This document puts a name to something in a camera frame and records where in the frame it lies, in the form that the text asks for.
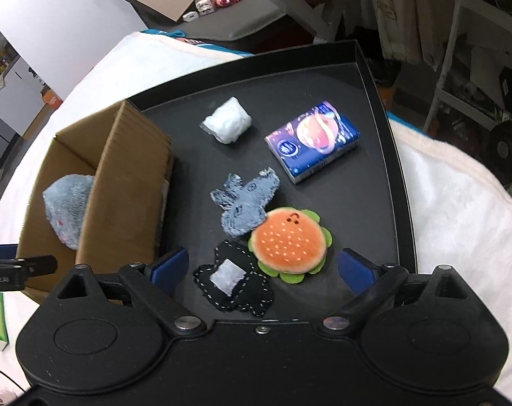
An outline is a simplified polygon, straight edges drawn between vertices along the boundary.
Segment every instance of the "electrical cable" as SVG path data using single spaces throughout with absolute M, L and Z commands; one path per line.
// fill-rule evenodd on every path
M 6 377 L 10 382 L 12 382 L 15 386 L 17 386 L 21 391 L 25 392 L 24 389 L 21 388 L 21 386 L 15 381 L 13 380 L 13 378 L 11 378 L 8 374 L 6 374 L 5 372 L 3 371 L 0 371 L 0 373 Z

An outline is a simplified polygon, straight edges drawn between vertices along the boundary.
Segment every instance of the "black felt butterfly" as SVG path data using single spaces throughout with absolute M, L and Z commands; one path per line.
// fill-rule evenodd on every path
M 219 275 L 226 279 L 226 284 Z M 259 272 L 256 257 L 236 242 L 221 242 L 215 248 L 214 264 L 198 267 L 194 281 L 220 311 L 250 310 L 261 317 L 274 300 L 268 279 Z

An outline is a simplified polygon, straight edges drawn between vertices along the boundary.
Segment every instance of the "white crumpled tissue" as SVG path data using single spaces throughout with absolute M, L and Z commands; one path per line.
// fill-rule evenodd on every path
M 201 129 L 215 136 L 216 140 L 226 145 L 235 142 L 252 124 L 252 118 L 231 97 L 220 105 L 211 116 L 207 116 L 200 124 Z

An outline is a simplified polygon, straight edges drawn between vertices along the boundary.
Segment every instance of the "metal screw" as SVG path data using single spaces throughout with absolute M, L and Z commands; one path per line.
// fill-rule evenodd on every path
M 327 317 L 322 323 L 329 330 L 343 330 L 350 325 L 350 321 L 341 316 Z
M 257 326 L 255 332 L 257 334 L 268 334 L 271 331 L 271 328 L 268 326 Z
M 181 316 L 175 320 L 175 326 L 184 331 L 193 330 L 198 328 L 200 325 L 201 319 L 195 316 Z

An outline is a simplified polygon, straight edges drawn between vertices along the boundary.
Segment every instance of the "round container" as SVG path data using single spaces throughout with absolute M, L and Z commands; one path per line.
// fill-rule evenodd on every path
M 495 0 L 495 4 L 502 11 L 512 15 L 512 0 Z

